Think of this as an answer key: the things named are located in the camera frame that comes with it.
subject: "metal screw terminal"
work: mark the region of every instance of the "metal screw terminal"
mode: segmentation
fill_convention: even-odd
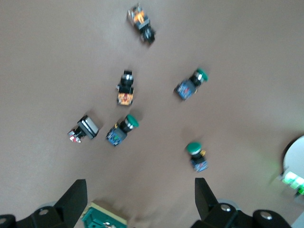
[[[261,211],[261,216],[267,220],[272,220],[272,216],[271,214],[269,214],[268,212],[266,211]]]
[[[48,213],[48,209],[41,210],[39,215],[46,215]]]
[[[6,222],[6,218],[0,218],[0,224],[4,224]]]
[[[222,204],[220,208],[222,208],[223,211],[227,211],[227,212],[231,211],[231,208],[227,204]]]

